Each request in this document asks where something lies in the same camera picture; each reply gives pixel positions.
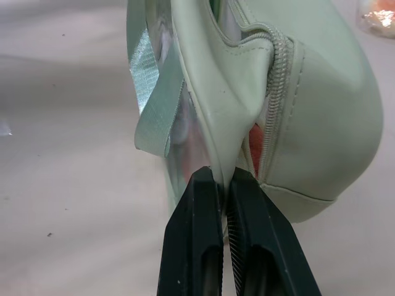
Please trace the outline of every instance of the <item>transparent plastic window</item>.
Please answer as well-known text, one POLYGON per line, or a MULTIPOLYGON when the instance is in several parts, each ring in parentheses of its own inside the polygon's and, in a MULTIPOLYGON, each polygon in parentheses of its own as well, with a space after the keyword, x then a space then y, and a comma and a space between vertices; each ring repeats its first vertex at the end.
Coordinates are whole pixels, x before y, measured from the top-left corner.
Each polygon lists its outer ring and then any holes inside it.
MULTIPOLYGON (((146 0, 149 39, 159 72, 170 45, 175 42, 170 0, 146 0)), ((170 133, 170 150, 165 160, 169 195, 177 203, 191 175, 209 166, 209 156, 188 86, 184 85, 175 121, 170 133)))
POLYGON ((395 0, 359 0, 357 24, 367 33, 395 39, 395 0))

